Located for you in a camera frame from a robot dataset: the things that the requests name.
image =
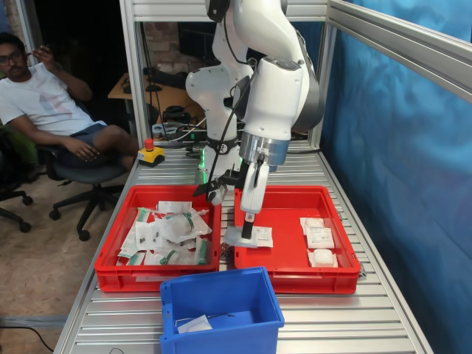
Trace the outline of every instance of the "man's leg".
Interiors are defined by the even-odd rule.
[[[123,156],[122,157],[121,163],[127,171],[131,171],[131,169],[133,168],[134,159],[135,159],[134,156]]]
[[[136,156],[138,140],[116,125],[104,127],[94,136],[94,146],[101,153],[118,150],[126,156]]]

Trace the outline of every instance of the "blue shorts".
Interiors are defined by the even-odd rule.
[[[71,135],[72,138],[82,140],[83,142],[86,142],[90,146],[93,146],[95,148],[94,144],[94,138],[95,136],[102,130],[105,129],[106,125],[102,125],[100,123],[93,124],[88,128],[85,128],[82,131],[78,131],[77,133],[73,133]],[[63,149],[59,154],[58,154],[58,161],[60,164],[63,164],[64,166],[68,167],[76,167],[76,168],[96,168],[103,166],[104,164],[108,164],[109,162],[121,162],[122,160],[122,154],[121,153],[107,153],[103,154],[100,153],[97,155],[96,159],[93,159],[91,161],[84,161],[80,157],[77,157],[67,149]]]

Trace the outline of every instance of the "blue plastic bin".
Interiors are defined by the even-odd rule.
[[[163,354],[275,354],[284,319],[263,267],[179,277],[161,284]],[[202,315],[211,330],[179,334]]]

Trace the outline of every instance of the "blue curtain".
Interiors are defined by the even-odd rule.
[[[8,32],[8,20],[3,0],[0,0],[0,32]]]
[[[353,2],[471,40],[470,0]],[[343,33],[327,101],[323,151],[429,343],[472,353],[472,105]]]

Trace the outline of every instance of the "chair armrest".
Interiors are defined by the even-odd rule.
[[[61,151],[58,145],[36,145],[36,152],[38,153],[38,163],[46,166],[46,174],[53,181],[63,181],[54,168],[54,160],[56,155]]]

